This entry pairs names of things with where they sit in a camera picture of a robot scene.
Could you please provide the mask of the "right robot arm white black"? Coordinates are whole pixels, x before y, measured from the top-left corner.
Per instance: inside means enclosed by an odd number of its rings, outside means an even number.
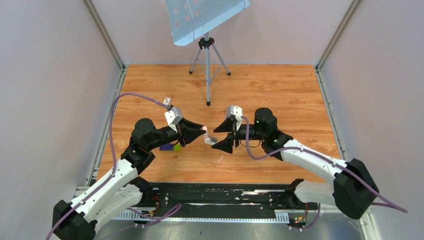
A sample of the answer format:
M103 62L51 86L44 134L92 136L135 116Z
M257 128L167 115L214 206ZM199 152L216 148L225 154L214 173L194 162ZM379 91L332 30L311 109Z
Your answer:
M361 160L333 158L302 144L278 128L278 119L269 108L258 108L252 124L242 123L244 120L246 117L241 107L229 105L224 121L213 130L227 136L212 148L231 154L241 140L257 140L267 157L295 164L325 180L325 183L293 181L285 195L290 208L298 209L304 203L320 203L337 207L347 217L358 220L379 194Z

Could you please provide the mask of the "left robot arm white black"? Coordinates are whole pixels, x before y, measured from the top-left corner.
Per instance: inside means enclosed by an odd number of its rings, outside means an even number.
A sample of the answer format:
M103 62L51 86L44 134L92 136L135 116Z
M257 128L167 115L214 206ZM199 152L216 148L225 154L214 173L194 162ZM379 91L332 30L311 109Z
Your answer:
M153 188L139 175L155 158L152 150L175 141L185 146L205 132L203 125L185 118L162 128L156 128L149 118L138 120L115 166L78 197L54 206L53 233L61 240L92 240L125 209L137 204L149 206Z

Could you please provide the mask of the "white staple box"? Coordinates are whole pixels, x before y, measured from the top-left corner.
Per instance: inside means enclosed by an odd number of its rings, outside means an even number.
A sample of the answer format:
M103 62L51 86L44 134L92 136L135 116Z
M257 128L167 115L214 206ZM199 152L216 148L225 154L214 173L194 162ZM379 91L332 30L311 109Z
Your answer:
M171 104L171 100L172 99L170 97L165 97L162 103L166 106L169 106Z

